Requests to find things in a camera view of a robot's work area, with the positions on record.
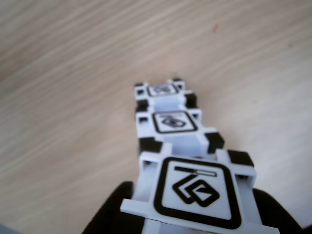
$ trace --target black horizontal bar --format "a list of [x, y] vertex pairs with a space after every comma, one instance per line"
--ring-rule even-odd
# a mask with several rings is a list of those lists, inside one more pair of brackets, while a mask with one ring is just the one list
[[181, 172], [189, 172], [189, 173], [194, 173], [195, 170], [194, 169], [190, 169], [190, 168], [185, 168], [185, 167], [175, 167], [176, 171], [181, 171]]

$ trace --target black corner piece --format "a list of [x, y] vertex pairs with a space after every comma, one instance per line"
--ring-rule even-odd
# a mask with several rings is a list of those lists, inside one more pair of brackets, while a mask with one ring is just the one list
[[214, 154], [216, 149], [222, 149], [224, 146], [224, 139], [220, 133], [206, 133], [206, 138], [209, 141], [208, 153]]
[[147, 111], [148, 100], [144, 99], [144, 100], [137, 101], [136, 103], [137, 103], [136, 112]]
[[197, 97], [195, 94], [186, 94], [186, 107], [188, 109], [197, 108]]
[[162, 142], [155, 141], [153, 137], [145, 137], [139, 139], [139, 152], [143, 151], [160, 153]]
[[175, 77], [175, 78], [173, 78], [172, 79], [173, 81], [183, 81], [181, 78], [179, 78], [179, 77]]
[[252, 159], [247, 152], [228, 150], [232, 163], [254, 166]]
[[135, 87], [143, 86], [143, 83], [136, 83]]

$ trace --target stacked cubes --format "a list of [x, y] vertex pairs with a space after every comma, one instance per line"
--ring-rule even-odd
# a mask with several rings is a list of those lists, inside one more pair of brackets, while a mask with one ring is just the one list
[[135, 97], [140, 174], [120, 210], [145, 218], [143, 234], [279, 233], [262, 225], [248, 153], [222, 150], [183, 80], [136, 84]]

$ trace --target wooden surface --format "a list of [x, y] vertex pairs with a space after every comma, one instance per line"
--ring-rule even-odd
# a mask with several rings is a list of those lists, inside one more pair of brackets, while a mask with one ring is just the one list
[[1, 1], [0, 223], [81, 233], [138, 175], [133, 84], [174, 76], [311, 224], [311, 0]]

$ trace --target black and white symbol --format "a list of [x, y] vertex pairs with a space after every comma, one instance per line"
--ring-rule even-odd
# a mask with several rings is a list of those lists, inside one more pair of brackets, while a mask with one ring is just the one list
[[154, 124], [159, 133], [175, 133], [196, 131], [197, 127], [184, 111], [156, 112], [153, 114]]
[[227, 229], [241, 224], [231, 173], [218, 163], [165, 159], [154, 207], [162, 215]]
[[171, 89], [167, 86], [167, 85], [160, 85], [160, 86], [156, 86], [154, 87], [154, 91], [155, 93], [170, 93]]
[[171, 95], [176, 94], [177, 89], [173, 84], [159, 84], [159, 85], [150, 85], [147, 88], [147, 91], [150, 96], [164, 96], [164, 95]]
[[[175, 167], [175, 170], [183, 171], [184, 169], [185, 168]], [[192, 184], [185, 188], [185, 191], [189, 194], [189, 197], [187, 197], [180, 190], [180, 187], [197, 177], [198, 175], [194, 174], [188, 175], [187, 177], [175, 183], [172, 188], [186, 204], [197, 202], [201, 207], [207, 207], [214, 201], [218, 200], [220, 198], [220, 194], [205, 180], [195, 180]]]
[[172, 128], [182, 128], [186, 124], [186, 122], [173, 116], [161, 116], [161, 118], [164, 118], [162, 121], [163, 124], [168, 125]]

